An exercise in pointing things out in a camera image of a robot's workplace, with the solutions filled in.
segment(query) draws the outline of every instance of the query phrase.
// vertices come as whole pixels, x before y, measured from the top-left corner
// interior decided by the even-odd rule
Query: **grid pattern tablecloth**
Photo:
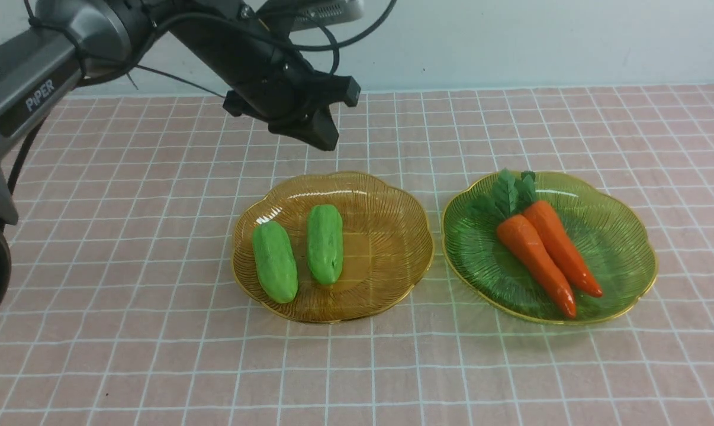
[[[8,230],[0,425],[714,425],[714,85],[368,95],[336,154],[218,99],[68,99]],[[657,285],[595,327],[495,311],[438,254],[377,317],[311,326],[233,282],[227,236],[279,181],[363,170],[436,238],[485,173],[566,170],[627,202]],[[436,245],[440,252],[441,245]]]

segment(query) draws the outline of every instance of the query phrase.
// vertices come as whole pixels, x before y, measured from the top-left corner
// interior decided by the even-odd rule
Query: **green leaf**
[[[497,221],[504,221],[506,218],[494,204],[492,197],[481,195],[474,199],[468,206],[473,216],[493,216]]]
[[[525,197],[528,189],[520,179],[514,183],[514,188],[517,189],[517,213],[522,213],[530,205],[530,202],[526,199],[527,197]]]
[[[517,179],[509,170],[503,169],[492,188],[491,196],[505,218],[509,218],[517,211]]]
[[[527,202],[529,205],[533,204],[536,202],[536,183],[533,181],[533,178],[528,175],[523,180],[522,182],[522,187],[523,187],[523,193],[522,197]]]
[[[530,170],[526,170],[523,173],[520,173],[520,180],[525,180],[525,177],[530,176],[530,178],[536,182],[536,173],[531,172]]]

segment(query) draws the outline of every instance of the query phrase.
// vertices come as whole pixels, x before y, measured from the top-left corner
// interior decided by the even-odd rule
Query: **orange carrot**
[[[482,196],[474,200],[472,207],[500,221],[497,226],[498,240],[525,265],[559,310],[574,319],[577,307],[573,289],[547,253],[536,229],[525,216],[517,213],[519,197],[514,184],[514,176],[508,170],[502,170],[492,188],[491,197]]]
[[[525,209],[522,215],[538,231],[547,253],[568,281],[589,296],[602,297],[601,286],[565,232],[554,207],[544,200],[536,200],[535,176],[533,172],[524,172],[519,181],[520,208]]]
[[[550,258],[541,238],[523,215],[511,216],[497,227],[497,238],[528,269],[546,294],[566,317],[577,315],[573,290],[568,280]]]

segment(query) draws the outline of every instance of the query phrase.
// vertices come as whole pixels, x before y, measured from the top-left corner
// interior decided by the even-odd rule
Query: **toy cucumber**
[[[343,219],[334,205],[316,205],[307,220],[307,264],[324,286],[339,280],[344,265]]]
[[[289,303],[297,296],[297,261],[289,234],[278,222],[260,224],[252,231],[252,249],[257,278],[265,293],[277,303]]]

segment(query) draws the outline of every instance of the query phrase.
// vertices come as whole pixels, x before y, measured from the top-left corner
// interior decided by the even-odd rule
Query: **black cable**
[[[14,194],[15,187],[18,186],[18,179],[21,177],[21,170],[23,169],[23,164],[25,164],[28,153],[30,152],[30,146],[33,145],[33,141],[36,140],[36,136],[38,135],[38,132],[40,132],[45,121],[46,118],[43,118],[41,123],[38,123],[36,127],[33,127],[33,129],[26,135],[21,148],[18,150],[18,156],[15,157],[15,162],[12,165],[12,170],[10,171],[10,177],[7,180],[7,187],[10,191],[10,195]],[[5,232],[5,226],[6,224],[0,221],[0,231]]]
[[[80,83],[78,83],[78,87],[95,86],[97,84],[109,83],[110,81],[118,80],[118,78],[127,75],[133,68],[137,67],[139,62],[141,62],[141,59],[143,59],[146,55],[146,52],[149,51],[149,49],[151,49],[152,46],[154,46],[154,44],[157,43],[160,38],[162,38],[162,36],[170,32],[170,29],[173,26],[178,25],[184,21],[190,21],[191,19],[204,19],[206,21],[215,21],[213,19],[210,19],[210,17],[215,18],[217,21],[222,22],[223,24],[230,24],[235,30],[240,30],[241,32],[248,33],[248,30],[246,30],[246,28],[237,26],[234,22],[230,22],[225,19],[222,19],[221,17],[215,17],[210,14],[200,12],[187,12],[183,14],[176,14],[172,17],[169,17],[162,24],[157,25],[156,29],[152,31],[151,34],[149,34],[149,37],[146,39],[144,45],[141,47],[141,50],[138,51],[137,54],[135,54],[131,59],[124,62],[123,67],[120,70],[113,71],[112,73],[109,73],[109,75],[97,76],[97,78],[87,78],[85,80],[82,80],[80,81]]]
[[[394,6],[396,6],[396,5],[397,5],[397,0],[389,0],[389,5],[387,5],[386,9],[384,10],[384,13],[382,13],[381,16],[379,16],[378,19],[376,19],[375,22],[373,22],[373,24],[371,24],[370,27],[366,28],[363,32],[355,35],[352,38],[347,38],[344,41],[339,41],[338,43],[336,43],[335,46],[302,46],[302,45],[295,45],[292,43],[289,43],[289,45],[290,45],[290,47],[293,47],[293,48],[297,49],[298,51],[328,51],[328,50],[330,50],[330,49],[328,49],[329,47],[342,49],[347,46],[351,46],[351,45],[357,43],[357,41],[362,41],[363,38],[367,37],[368,35],[371,35],[375,30],[378,29],[378,27],[383,25],[384,22],[386,22],[386,19],[389,18],[391,11],[394,9]]]
[[[171,73],[166,73],[165,71],[160,71],[160,70],[156,70],[156,69],[154,69],[154,68],[145,67],[145,66],[143,66],[143,65],[137,65],[136,68],[138,68],[138,69],[140,69],[140,70],[149,71],[150,73],[154,73],[155,75],[166,76],[166,78],[171,78],[171,79],[173,79],[173,80],[175,80],[175,81],[178,81],[179,83],[188,84],[189,86],[192,86],[192,87],[194,87],[195,89],[203,90],[203,91],[208,92],[208,93],[210,93],[210,94],[212,94],[212,95],[215,95],[215,96],[217,96],[217,97],[219,97],[219,98],[225,99],[225,96],[224,96],[224,95],[221,95],[221,94],[219,94],[219,93],[217,93],[217,92],[214,92],[214,91],[211,90],[211,89],[207,89],[206,87],[200,86],[199,84],[192,83],[192,82],[190,82],[190,81],[188,81],[188,80],[186,80],[186,79],[184,79],[184,78],[180,78],[179,76],[172,75]]]
[[[30,7],[30,2],[25,0],[24,3],[26,5],[26,11],[28,12],[28,19],[33,18],[33,8]]]
[[[328,43],[330,43],[330,46],[333,48],[330,49],[333,51],[333,63],[330,66],[330,71],[328,73],[330,75],[335,75],[336,70],[339,69],[339,64],[341,62],[341,51],[340,48],[336,47],[338,41],[336,41],[336,36],[333,35],[333,33],[326,27],[321,21],[318,21],[317,19],[314,19],[314,17],[309,16],[308,14],[303,14],[300,12],[276,12],[276,13],[270,13],[270,14],[259,14],[260,19],[264,21],[265,18],[268,17],[276,17],[276,16],[282,16],[282,17],[301,17],[302,19],[305,19],[306,21],[312,22],[312,24],[316,25],[319,30],[328,38]]]

